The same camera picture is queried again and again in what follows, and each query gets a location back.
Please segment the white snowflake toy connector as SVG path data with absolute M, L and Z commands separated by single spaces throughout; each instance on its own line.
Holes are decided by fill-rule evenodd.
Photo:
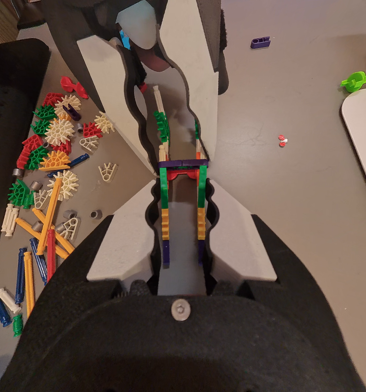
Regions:
M 50 190 L 47 192 L 48 197 L 50 197 L 53 192 L 54 182 L 57 178 L 62 179 L 62 184 L 58 197 L 59 201 L 69 199 L 73 196 L 72 191 L 77 191 L 77 187 L 79 186 L 79 184 L 77 183 L 78 177 L 70 170 L 63 170 L 63 172 L 61 173 L 53 174 L 53 178 L 54 180 L 49 180 L 50 184 L 48 184 L 48 187 L 50 188 Z
M 54 119 L 45 133 L 46 141 L 53 146 L 60 146 L 70 141 L 74 134 L 74 125 L 68 120 Z
M 80 110 L 81 107 L 81 101 L 80 99 L 75 96 L 75 95 L 70 95 L 70 96 L 64 96 L 64 98 L 62 99 L 62 101 L 57 102 L 55 104 L 55 114 L 60 117 L 62 115 L 64 115 L 64 113 L 66 113 L 63 109 L 63 106 L 68 108 L 68 105 L 71 105 L 76 111 Z
M 110 131 L 115 132 L 116 130 L 106 114 L 101 111 L 99 114 L 100 115 L 96 116 L 94 120 L 96 128 L 98 128 L 103 134 L 109 134 Z

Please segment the red toy rod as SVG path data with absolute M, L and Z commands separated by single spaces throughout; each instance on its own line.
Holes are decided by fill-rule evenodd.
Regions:
M 47 232 L 47 281 L 49 282 L 56 270 L 55 231 Z

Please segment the black perforated panel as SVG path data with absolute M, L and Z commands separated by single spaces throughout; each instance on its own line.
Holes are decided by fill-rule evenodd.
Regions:
M 0 230 L 49 59 L 49 47 L 36 38 L 0 44 Z

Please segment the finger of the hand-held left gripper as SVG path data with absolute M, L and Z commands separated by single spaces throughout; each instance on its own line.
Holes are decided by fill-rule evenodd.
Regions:
M 96 35 L 78 40 L 103 111 L 134 153 L 158 175 L 155 149 L 146 132 L 146 116 L 135 99 L 135 70 L 131 52 Z
M 203 149 L 209 160 L 213 160 L 219 73 L 213 69 L 197 2 L 168 1 L 159 37 L 164 56 L 185 81 L 188 108 L 199 124 Z

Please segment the toy rail assembly with spool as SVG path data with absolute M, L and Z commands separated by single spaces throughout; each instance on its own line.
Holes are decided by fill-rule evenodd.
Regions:
M 196 159 L 205 159 L 204 154 L 201 152 L 201 144 L 199 140 L 199 127 L 195 122 L 195 142 L 196 142 Z M 197 170 L 178 170 L 177 168 L 167 168 L 167 180 L 172 181 L 178 175 L 185 174 L 191 179 L 195 179 L 197 182 L 197 242 L 198 242 L 198 263 L 200 266 L 203 265 L 202 258 L 205 249 L 205 236 L 206 236 L 206 225 L 205 225 L 205 188 L 207 178 L 206 166 L 200 166 Z

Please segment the yellow toy rod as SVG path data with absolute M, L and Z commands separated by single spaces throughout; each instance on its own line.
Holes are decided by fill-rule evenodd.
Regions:
M 39 244 L 37 248 L 37 255 L 43 255 L 46 244 L 47 244 L 47 234 L 48 230 L 51 228 L 53 215 L 57 205 L 60 189 L 62 186 L 62 178 L 57 178 L 54 182 L 53 190 L 50 196 L 50 201 L 45 215 L 42 232 L 39 238 Z
M 33 259 L 30 251 L 24 252 L 25 293 L 27 305 L 27 319 L 35 305 Z
M 24 228 L 29 234 L 31 234 L 31 236 L 37 238 L 38 240 L 40 240 L 41 237 L 41 233 L 34 231 L 31 228 L 31 225 L 29 223 L 27 223 L 26 221 L 24 221 L 21 218 L 16 218 L 15 222 L 22 228 Z M 56 254 L 58 254 L 61 258 L 66 259 L 69 256 L 69 253 L 67 253 L 65 250 L 63 250 L 61 247 L 59 247 L 58 245 L 55 245 L 55 251 Z
M 45 222 L 45 215 L 43 212 L 37 208 L 32 208 L 33 213 L 35 216 L 42 222 Z M 71 243 L 68 242 L 68 240 L 64 239 L 56 230 L 55 230 L 55 237 L 57 241 L 62 245 L 62 247 L 71 254 L 74 251 L 74 247 L 71 245 Z

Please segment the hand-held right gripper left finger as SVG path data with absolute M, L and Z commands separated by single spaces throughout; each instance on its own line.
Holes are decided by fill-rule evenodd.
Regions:
M 159 218 L 160 180 L 152 180 L 113 215 L 89 269 L 89 281 L 119 280 L 129 289 L 135 280 L 153 284 L 161 269 Z

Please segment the grey toy connector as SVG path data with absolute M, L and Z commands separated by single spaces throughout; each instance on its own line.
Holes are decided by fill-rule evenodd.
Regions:
M 34 192 L 34 207 L 38 210 L 45 209 L 49 204 L 51 193 L 52 190 L 40 190 L 38 192 Z
M 65 239 L 75 240 L 77 238 L 77 234 L 80 228 L 81 219 L 73 218 L 65 222 L 66 230 L 62 232 L 60 235 Z
M 116 174 L 118 165 L 113 163 L 104 163 L 103 166 L 98 166 L 102 179 L 106 183 L 112 182 Z
M 99 145 L 99 137 L 94 135 L 87 138 L 82 138 L 79 141 L 79 144 L 82 148 L 88 150 L 91 154 L 98 148 Z

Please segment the lime green toy spool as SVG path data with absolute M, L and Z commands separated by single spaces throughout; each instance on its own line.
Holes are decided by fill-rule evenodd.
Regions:
M 345 87 L 348 92 L 358 91 L 366 83 L 366 74 L 363 71 L 352 73 L 348 79 L 343 80 L 340 87 Z

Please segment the person's left hand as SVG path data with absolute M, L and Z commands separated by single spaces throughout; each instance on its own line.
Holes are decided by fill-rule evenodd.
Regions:
M 156 56 L 154 48 L 143 49 L 141 47 L 138 47 L 136 49 L 136 52 L 141 62 L 153 71 L 162 72 L 170 67 L 167 61 Z

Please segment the red toy spool piece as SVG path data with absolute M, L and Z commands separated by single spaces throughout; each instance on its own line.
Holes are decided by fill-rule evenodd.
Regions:
M 67 92 L 75 91 L 81 98 L 88 99 L 89 96 L 80 82 L 76 84 L 68 76 L 61 76 L 61 87 Z

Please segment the green toy connector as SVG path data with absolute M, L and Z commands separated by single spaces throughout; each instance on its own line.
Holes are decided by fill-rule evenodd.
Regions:
M 39 164 L 48 156 L 49 150 L 43 146 L 38 147 L 29 154 L 27 163 L 24 166 L 26 170 L 38 170 Z
M 50 125 L 51 122 L 49 120 L 39 119 L 38 121 L 35 122 L 35 124 L 31 125 L 31 129 L 33 130 L 35 135 L 44 137 Z
M 36 111 L 33 111 L 33 113 L 42 120 L 50 121 L 57 117 L 55 109 L 52 105 L 41 105 L 36 108 Z
M 12 184 L 10 191 L 11 193 L 8 194 L 8 199 L 12 204 L 18 207 L 23 207 L 24 196 L 31 192 L 27 185 L 20 179 L 17 179 L 16 182 Z

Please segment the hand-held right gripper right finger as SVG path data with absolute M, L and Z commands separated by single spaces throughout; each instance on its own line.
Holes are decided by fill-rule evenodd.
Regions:
M 206 181 L 205 271 L 237 290 L 245 280 L 274 282 L 270 261 L 252 214 L 212 179 Z

